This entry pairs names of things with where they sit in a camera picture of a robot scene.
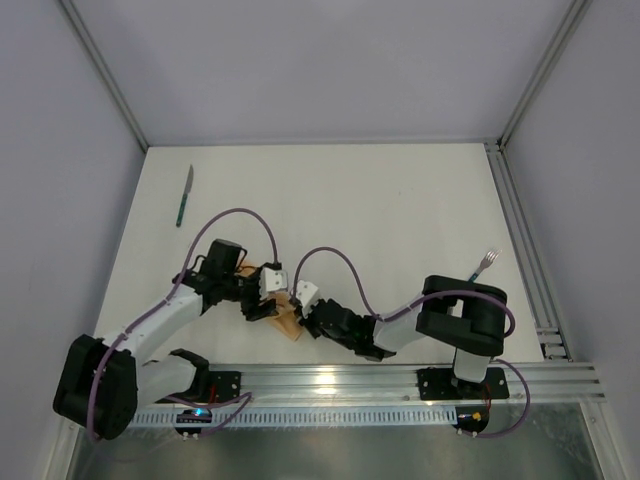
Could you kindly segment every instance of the piece of bread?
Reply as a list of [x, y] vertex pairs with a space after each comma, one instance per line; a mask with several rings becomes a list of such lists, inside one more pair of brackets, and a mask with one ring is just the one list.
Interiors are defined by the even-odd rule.
[[[247, 276], [253, 273], [253, 270], [255, 270], [256, 267], [250, 263], [242, 262], [240, 268], [240, 275]], [[283, 335], [295, 342], [300, 338], [302, 332], [304, 332], [304, 327], [298, 325], [298, 319], [294, 311], [295, 309], [289, 302], [289, 294], [286, 292], [279, 292], [269, 295], [269, 298], [276, 299], [278, 315], [275, 317], [268, 317], [267, 320]]]

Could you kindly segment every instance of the knife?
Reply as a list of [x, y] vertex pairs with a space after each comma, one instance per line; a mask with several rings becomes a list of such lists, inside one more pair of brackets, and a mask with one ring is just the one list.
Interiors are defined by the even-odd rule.
[[187, 174], [187, 183], [184, 185], [184, 192], [182, 192], [182, 201], [180, 202], [180, 210], [178, 211], [178, 220], [176, 220], [176, 227], [182, 225], [182, 217], [184, 215], [184, 207], [187, 205], [187, 198], [191, 192], [191, 186], [193, 185], [193, 165], [189, 166], [189, 173]]

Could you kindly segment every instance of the metal fork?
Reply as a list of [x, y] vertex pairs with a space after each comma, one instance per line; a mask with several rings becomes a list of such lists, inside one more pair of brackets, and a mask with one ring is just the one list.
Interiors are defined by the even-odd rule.
[[487, 268], [489, 268], [491, 265], [493, 265], [493, 262], [496, 261], [496, 258], [498, 258], [498, 255], [500, 255], [502, 253], [502, 250], [489, 250], [487, 252], [487, 254], [484, 256], [484, 258], [482, 259], [482, 261], [480, 262], [480, 265], [478, 265], [478, 268], [476, 268], [476, 271], [473, 272], [473, 275], [471, 275], [471, 277], [469, 278], [470, 282], [475, 282], [475, 280], [480, 276], [480, 274], [485, 271]]

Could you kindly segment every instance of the green knife handle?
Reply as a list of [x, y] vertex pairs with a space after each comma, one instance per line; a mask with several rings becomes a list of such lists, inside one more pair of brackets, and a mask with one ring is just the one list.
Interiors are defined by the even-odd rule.
[[182, 225], [182, 216], [184, 215], [184, 207], [187, 205], [188, 194], [182, 195], [182, 201], [180, 202], [180, 210], [178, 211], [178, 220], [176, 220], [176, 227]]

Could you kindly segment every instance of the white wall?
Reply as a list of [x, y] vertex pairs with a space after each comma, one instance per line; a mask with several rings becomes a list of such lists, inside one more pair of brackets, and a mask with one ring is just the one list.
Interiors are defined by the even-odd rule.
[[640, 453], [640, 3], [595, 1], [508, 153], [570, 340]]
[[569, 0], [75, 0], [152, 145], [497, 137]]
[[0, 2], [0, 65], [0, 476], [31, 479], [143, 158], [56, 2]]

